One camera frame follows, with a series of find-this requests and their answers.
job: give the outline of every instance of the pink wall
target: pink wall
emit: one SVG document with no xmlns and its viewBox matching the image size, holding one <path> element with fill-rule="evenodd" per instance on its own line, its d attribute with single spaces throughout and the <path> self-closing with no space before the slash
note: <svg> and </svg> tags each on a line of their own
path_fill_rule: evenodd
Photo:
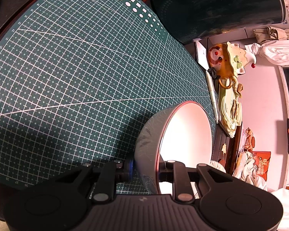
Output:
<svg viewBox="0 0 289 231">
<path fill-rule="evenodd" d="M 287 111 L 277 66 L 256 56 L 256 68 L 246 66 L 239 76 L 242 92 L 243 124 L 255 137 L 255 151 L 271 151 L 267 175 L 269 188 L 283 187 L 287 166 Z"/>
</svg>

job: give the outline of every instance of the cutting mat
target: cutting mat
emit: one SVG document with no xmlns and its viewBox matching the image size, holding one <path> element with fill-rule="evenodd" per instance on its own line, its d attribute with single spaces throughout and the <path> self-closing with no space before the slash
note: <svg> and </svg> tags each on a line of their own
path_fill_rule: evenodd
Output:
<svg viewBox="0 0 289 231">
<path fill-rule="evenodd" d="M 203 72 L 140 0 L 38 0 L 0 41 L 0 182 L 23 189 L 133 152 L 186 100 L 215 130 Z M 138 178 L 117 193 L 144 193 Z"/>
</svg>

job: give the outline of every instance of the orange package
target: orange package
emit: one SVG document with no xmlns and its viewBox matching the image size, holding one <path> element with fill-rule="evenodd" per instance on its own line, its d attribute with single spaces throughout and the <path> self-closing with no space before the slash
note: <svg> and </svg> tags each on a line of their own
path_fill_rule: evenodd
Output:
<svg viewBox="0 0 289 231">
<path fill-rule="evenodd" d="M 256 165 L 256 175 L 261 176 L 267 181 L 267 171 L 269 169 L 269 162 L 271 158 L 270 151 L 253 151 L 251 152 Z"/>
</svg>

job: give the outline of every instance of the white cloth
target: white cloth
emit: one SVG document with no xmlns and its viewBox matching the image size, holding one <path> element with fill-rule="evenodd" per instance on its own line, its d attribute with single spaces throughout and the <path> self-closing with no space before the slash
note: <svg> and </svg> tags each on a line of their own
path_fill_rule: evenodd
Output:
<svg viewBox="0 0 289 231">
<path fill-rule="evenodd" d="M 253 43 L 245 45 L 247 51 L 252 52 L 254 55 L 265 57 L 269 62 L 279 65 L 289 65 L 289 40 L 269 41 L 262 45 Z"/>
<path fill-rule="evenodd" d="M 272 194 L 279 199 L 283 205 L 284 214 L 283 218 L 277 228 L 278 231 L 289 231 L 289 190 L 280 188 L 273 191 Z"/>
<path fill-rule="evenodd" d="M 267 191 L 267 182 L 261 176 L 256 175 L 256 170 L 254 166 L 255 160 L 253 159 L 251 152 L 243 152 L 240 155 L 243 156 L 241 159 L 241 163 L 245 162 L 245 164 L 244 166 L 242 166 L 242 164 L 238 166 L 233 176 Z"/>
</svg>

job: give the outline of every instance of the dark green container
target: dark green container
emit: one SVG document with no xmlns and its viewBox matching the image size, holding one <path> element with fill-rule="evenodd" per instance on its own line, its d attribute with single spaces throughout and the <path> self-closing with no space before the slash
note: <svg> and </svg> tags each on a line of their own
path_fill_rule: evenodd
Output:
<svg viewBox="0 0 289 231">
<path fill-rule="evenodd" d="M 151 4 L 166 29 L 183 44 L 285 20 L 284 0 L 151 0 Z"/>
</svg>

